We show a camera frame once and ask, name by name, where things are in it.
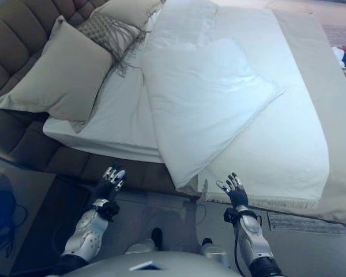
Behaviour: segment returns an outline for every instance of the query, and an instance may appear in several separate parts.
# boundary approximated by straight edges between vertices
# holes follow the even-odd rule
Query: white duvet
[[[271,10],[212,5],[168,0],[146,44],[154,130],[174,184],[198,174],[204,199],[228,201],[215,181],[234,171],[252,204],[312,207],[328,178],[328,148],[278,22]],[[245,81],[253,72],[243,58],[270,82]]]

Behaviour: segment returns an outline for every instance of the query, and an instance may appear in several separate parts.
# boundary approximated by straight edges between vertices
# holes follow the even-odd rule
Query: beige pillow
[[[48,112],[57,119],[77,121],[75,131],[89,119],[95,97],[112,65],[111,55],[65,22],[54,24],[42,56],[6,95],[0,108]]]
[[[95,12],[142,29],[151,14],[160,8],[160,0],[109,0]]]

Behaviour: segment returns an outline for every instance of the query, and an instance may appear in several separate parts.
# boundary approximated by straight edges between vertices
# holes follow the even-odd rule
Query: mattress
[[[225,181],[234,171],[246,184],[252,205],[317,205],[329,174],[328,148],[277,18],[269,9],[221,6],[216,17],[216,38],[234,38],[245,50],[251,68],[285,92],[199,173],[199,190],[205,190],[206,199],[223,196],[228,200],[216,180]]]
[[[159,12],[152,15],[146,30],[152,29],[158,16]],[[127,54],[125,61],[131,66],[124,77],[118,71],[108,74],[95,101],[91,119],[81,132],[74,132],[68,121],[55,118],[46,120],[43,132],[81,151],[162,163],[140,68],[144,47],[145,43],[138,44]]]
[[[273,203],[257,203],[256,206],[346,224],[346,79],[320,23],[313,16],[277,10],[273,14],[292,51],[324,131],[329,175],[321,199],[314,207],[276,208]]]

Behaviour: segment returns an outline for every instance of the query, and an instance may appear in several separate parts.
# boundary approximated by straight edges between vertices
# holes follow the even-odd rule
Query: pillow
[[[94,13],[99,12],[125,24],[143,29],[151,14],[158,11],[160,7],[160,0],[109,0],[95,9]]]
[[[42,56],[6,95],[0,108],[81,122],[90,117],[97,92],[112,64],[110,54],[69,25],[60,16]]]
[[[99,12],[77,29],[110,52],[113,65],[122,62],[126,49],[136,40],[140,30]]]
[[[283,92],[253,73],[232,39],[157,48],[144,53],[142,70],[159,152],[177,188]]]

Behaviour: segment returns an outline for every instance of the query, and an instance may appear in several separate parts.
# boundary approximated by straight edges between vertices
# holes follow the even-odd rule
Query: white cloth
[[[333,46],[332,47],[332,51],[334,53],[334,56],[336,57],[336,59],[338,60],[340,66],[342,68],[345,67],[345,63],[342,61],[342,59],[344,58],[344,55],[345,55],[345,51],[342,50],[342,49],[339,49],[338,47],[336,46]]]
[[[151,30],[159,13],[146,25]],[[151,108],[141,70],[145,45],[138,46],[126,57],[126,62],[138,68],[128,68],[125,77],[109,74],[102,85],[93,108],[92,118],[78,134],[67,121],[49,118],[43,132],[68,147],[121,159],[162,163],[155,140]]]
[[[277,85],[253,74],[235,41],[209,42],[215,26],[200,24],[214,22],[216,9],[208,5],[212,4],[203,0],[168,1],[144,54],[156,140],[177,188],[205,168],[281,93]],[[182,20],[185,28],[172,25],[170,18]]]
[[[206,200],[228,202],[215,182],[234,171],[252,205],[315,206],[329,174],[328,147],[277,19],[271,10],[219,7],[216,27],[218,39],[235,38],[250,66],[286,91],[199,173],[199,191]]]

